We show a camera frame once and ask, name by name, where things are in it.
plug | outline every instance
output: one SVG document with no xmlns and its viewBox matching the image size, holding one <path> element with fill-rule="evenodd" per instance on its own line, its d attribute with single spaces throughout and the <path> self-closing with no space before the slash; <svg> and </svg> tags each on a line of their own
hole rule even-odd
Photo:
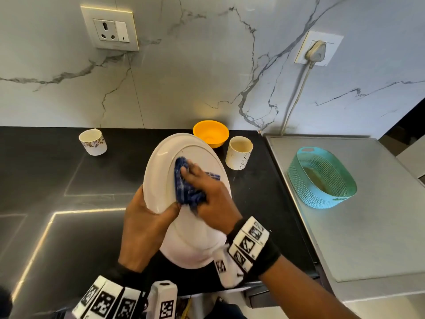
<svg viewBox="0 0 425 319">
<path fill-rule="evenodd" d="M 311 62 L 321 62 L 325 59 L 326 54 L 326 42 L 321 40 L 316 41 L 313 47 L 305 54 L 305 58 Z"/>
</svg>

turquoise basket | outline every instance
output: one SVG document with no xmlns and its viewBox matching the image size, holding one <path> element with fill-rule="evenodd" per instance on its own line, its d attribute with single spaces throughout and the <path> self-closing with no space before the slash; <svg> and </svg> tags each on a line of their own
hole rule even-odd
<svg viewBox="0 0 425 319">
<path fill-rule="evenodd" d="M 300 199 L 313 208 L 331 208 L 357 192 L 356 182 L 337 157 L 317 147 L 300 148 L 288 175 Z"/>
</svg>

blue cloth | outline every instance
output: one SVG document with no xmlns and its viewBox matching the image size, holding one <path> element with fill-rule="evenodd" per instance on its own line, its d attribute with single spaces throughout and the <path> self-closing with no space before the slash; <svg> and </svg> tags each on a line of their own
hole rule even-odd
<svg viewBox="0 0 425 319">
<path fill-rule="evenodd" d="M 177 158 L 176 164 L 174 165 L 176 199 L 180 204 L 188 204 L 192 211 L 196 211 L 198 204 L 207 201 L 207 196 L 202 190 L 194 188 L 189 182 L 183 179 L 182 175 L 180 174 L 181 167 L 185 167 L 187 170 L 189 170 L 189 164 L 187 163 L 186 158 L 183 156 Z M 220 180 L 220 175 L 211 172 L 205 173 L 215 180 Z"/>
</svg>

yellow plastic bowl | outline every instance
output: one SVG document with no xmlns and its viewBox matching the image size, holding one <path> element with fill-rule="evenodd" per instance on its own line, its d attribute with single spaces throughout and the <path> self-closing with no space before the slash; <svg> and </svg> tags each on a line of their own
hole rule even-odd
<svg viewBox="0 0 425 319">
<path fill-rule="evenodd" d="M 229 138 L 229 129 L 220 122 L 205 120 L 195 124 L 193 135 L 204 140 L 211 148 L 215 149 L 223 145 Z"/>
</svg>

power cord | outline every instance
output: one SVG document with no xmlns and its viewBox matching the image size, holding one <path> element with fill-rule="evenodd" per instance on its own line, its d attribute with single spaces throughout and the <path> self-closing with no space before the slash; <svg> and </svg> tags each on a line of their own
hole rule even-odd
<svg viewBox="0 0 425 319">
<path fill-rule="evenodd" d="M 294 105 L 291 107 L 291 110 L 288 114 L 288 117 L 284 120 L 284 123 L 282 125 L 282 128 L 280 130 L 280 135 L 283 135 L 285 133 L 286 126 L 288 124 L 288 121 L 291 117 L 292 112 L 294 111 L 295 105 L 297 105 L 301 93 L 303 92 L 305 82 L 307 81 L 307 78 L 309 77 L 310 71 L 313 69 L 315 63 L 321 62 L 325 58 L 326 54 L 326 42 L 323 42 L 321 40 L 316 41 L 316 43 L 313 45 L 313 47 L 305 54 L 305 58 L 308 60 L 306 65 L 308 65 L 307 73 L 304 76 L 303 83 L 301 84 L 300 91 L 298 92 L 297 99 L 295 100 Z"/>
</svg>

